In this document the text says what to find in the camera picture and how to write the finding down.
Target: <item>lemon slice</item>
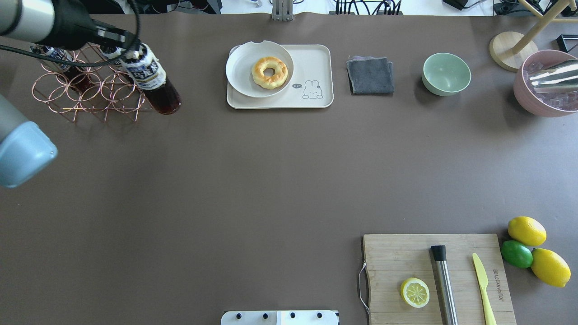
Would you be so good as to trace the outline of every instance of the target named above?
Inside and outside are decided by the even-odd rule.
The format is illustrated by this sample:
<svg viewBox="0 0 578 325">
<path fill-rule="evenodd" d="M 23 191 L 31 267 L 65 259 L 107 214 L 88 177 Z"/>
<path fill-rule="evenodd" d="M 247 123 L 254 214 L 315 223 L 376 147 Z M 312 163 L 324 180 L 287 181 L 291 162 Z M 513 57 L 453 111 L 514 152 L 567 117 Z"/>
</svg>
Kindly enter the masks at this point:
<svg viewBox="0 0 578 325">
<path fill-rule="evenodd" d="M 429 302 L 428 285 L 418 278 L 409 278 L 401 284 L 401 296 L 412 307 L 424 307 Z"/>
</svg>

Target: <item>dark red liquid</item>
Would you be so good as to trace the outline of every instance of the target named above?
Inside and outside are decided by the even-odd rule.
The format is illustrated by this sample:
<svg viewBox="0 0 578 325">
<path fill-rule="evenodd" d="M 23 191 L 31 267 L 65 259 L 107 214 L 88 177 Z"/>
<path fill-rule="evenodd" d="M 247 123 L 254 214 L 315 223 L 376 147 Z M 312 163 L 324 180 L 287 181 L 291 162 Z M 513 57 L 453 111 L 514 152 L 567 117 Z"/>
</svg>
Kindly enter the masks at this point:
<svg viewBox="0 0 578 325">
<path fill-rule="evenodd" d="M 67 82 L 72 81 L 71 86 L 78 91 L 79 94 L 84 93 L 87 89 L 94 86 L 88 76 L 84 75 L 82 77 L 78 77 L 78 75 L 83 75 L 85 73 L 84 69 L 81 71 L 77 67 L 70 67 L 68 70 L 62 72 L 62 74 L 67 78 Z"/>
<path fill-rule="evenodd" d="M 175 113 L 181 106 L 180 95 L 168 78 L 163 86 L 154 90 L 143 90 L 143 93 L 150 105 L 161 114 Z"/>
</svg>

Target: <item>ice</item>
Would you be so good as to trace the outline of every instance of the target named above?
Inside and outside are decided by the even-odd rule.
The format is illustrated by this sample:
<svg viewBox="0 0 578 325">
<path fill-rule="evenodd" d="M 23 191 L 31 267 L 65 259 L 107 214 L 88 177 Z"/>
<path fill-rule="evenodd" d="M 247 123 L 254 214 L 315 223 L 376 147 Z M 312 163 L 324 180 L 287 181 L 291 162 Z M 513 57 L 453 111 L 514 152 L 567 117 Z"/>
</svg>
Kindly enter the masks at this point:
<svg viewBox="0 0 578 325">
<path fill-rule="evenodd" d="M 536 93 L 528 76 L 543 68 L 544 65 L 541 62 L 532 62 L 522 70 L 522 77 L 530 91 L 539 101 L 546 105 L 563 110 L 578 110 L 578 91 L 571 93 Z"/>
<path fill-rule="evenodd" d="M 544 68 L 544 65 L 541 62 L 532 62 L 528 65 L 527 71 L 528 74 L 531 75 L 534 72 L 542 70 L 542 68 Z"/>
</svg>

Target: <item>plastic knife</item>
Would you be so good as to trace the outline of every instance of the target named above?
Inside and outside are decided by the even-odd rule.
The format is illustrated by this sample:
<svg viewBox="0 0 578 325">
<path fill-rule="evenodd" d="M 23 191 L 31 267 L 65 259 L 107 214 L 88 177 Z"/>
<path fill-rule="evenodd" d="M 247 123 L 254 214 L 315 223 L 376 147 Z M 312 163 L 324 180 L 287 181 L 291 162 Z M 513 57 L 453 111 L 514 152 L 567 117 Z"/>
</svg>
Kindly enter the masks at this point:
<svg viewBox="0 0 578 325">
<path fill-rule="evenodd" d="M 484 317 L 486 319 L 486 325 L 497 325 L 496 318 L 494 318 L 494 312 L 492 311 L 492 306 L 490 306 L 490 299 L 488 299 L 488 293 L 486 288 L 488 287 L 488 275 L 486 274 L 486 269 L 484 264 L 481 263 L 480 258 L 476 253 L 472 254 L 473 265 L 476 268 L 477 282 L 480 285 L 481 300 L 484 305 Z"/>
</svg>

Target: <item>dark gray cloth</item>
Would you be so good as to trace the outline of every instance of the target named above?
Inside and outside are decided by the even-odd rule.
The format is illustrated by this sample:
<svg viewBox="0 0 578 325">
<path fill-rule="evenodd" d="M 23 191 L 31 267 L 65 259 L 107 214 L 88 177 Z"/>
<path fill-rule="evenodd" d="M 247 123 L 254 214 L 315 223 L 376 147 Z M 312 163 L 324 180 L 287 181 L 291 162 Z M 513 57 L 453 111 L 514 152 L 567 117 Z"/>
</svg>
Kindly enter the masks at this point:
<svg viewBox="0 0 578 325">
<path fill-rule="evenodd" d="M 347 62 L 353 94 L 391 94 L 394 92 L 393 63 L 387 57 L 354 56 Z"/>
</svg>

